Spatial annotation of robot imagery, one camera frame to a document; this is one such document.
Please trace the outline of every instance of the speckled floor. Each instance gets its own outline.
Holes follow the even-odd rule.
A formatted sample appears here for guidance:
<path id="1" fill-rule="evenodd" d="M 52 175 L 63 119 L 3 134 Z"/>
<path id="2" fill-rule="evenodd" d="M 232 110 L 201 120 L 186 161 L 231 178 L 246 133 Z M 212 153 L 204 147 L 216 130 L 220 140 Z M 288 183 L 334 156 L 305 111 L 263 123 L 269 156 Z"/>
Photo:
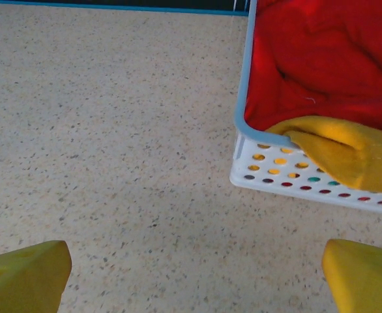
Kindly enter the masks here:
<path id="1" fill-rule="evenodd" d="M 246 18 L 0 5 L 0 253 L 67 241 L 60 312 L 336 312 L 382 215 L 231 185 Z"/>

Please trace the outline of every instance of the basket rim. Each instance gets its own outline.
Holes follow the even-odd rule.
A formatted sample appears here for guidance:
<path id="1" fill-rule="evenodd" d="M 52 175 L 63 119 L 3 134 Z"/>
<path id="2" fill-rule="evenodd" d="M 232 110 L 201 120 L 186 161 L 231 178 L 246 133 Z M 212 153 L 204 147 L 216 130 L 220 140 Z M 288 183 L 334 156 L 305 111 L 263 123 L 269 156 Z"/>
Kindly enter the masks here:
<path id="1" fill-rule="evenodd" d="M 290 149 L 300 149 L 297 145 L 291 142 L 289 137 L 256 130 L 250 127 L 248 123 L 244 120 L 246 98 L 248 96 L 250 66 L 252 64 L 256 7 L 257 0 L 252 0 L 250 2 L 249 8 L 248 29 L 246 31 L 246 41 L 244 44 L 241 78 L 239 82 L 239 90 L 237 92 L 237 103 L 235 108 L 235 126 L 243 136 L 255 140 L 257 142 L 261 142 L 267 145 L 286 147 Z"/>

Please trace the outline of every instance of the yellow cloth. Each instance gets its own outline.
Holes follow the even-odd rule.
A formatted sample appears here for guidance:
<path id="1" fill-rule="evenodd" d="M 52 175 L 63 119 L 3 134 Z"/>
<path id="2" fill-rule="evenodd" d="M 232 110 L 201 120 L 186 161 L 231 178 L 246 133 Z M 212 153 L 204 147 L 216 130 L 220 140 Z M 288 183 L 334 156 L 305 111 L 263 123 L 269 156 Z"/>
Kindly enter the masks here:
<path id="1" fill-rule="evenodd" d="M 71 267 L 64 241 L 0 255 L 0 313 L 56 313 Z"/>
<path id="2" fill-rule="evenodd" d="M 332 239 L 322 265 L 340 313 L 382 313 L 382 248 Z"/>
<path id="3" fill-rule="evenodd" d="M 382 192 L 382 131 L 330 117 L 305 116 L 268 132 L 289 136 L 336 181 L 354 189 Z"/>

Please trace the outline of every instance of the red fabric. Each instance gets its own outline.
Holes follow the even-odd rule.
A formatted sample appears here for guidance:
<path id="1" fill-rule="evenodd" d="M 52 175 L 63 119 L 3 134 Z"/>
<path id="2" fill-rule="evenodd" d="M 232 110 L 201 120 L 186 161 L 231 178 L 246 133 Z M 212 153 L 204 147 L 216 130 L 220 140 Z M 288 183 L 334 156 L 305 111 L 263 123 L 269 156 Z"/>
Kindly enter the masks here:
<path id="1" fill-rule="evenodd" d="M 259 0 L 246 122 L 305 115 L 382 130 L 382 0 Z"/>

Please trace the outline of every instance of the basket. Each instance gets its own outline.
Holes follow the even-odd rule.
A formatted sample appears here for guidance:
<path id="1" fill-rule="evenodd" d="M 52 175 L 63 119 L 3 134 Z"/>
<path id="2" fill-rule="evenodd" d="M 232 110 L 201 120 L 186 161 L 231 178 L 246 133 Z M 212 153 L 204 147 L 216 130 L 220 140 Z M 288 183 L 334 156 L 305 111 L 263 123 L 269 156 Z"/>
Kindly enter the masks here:
<path id="1" fill-rule="evenodd" d="M 250 3 L 235 110 L 237 139 L 230 181 L 239 187 L 382 213 L 382 193 L 353 190 L 336 182 L 288 137 L 255 130 L 244 120 L 256 4 L 256 0 Z"/>

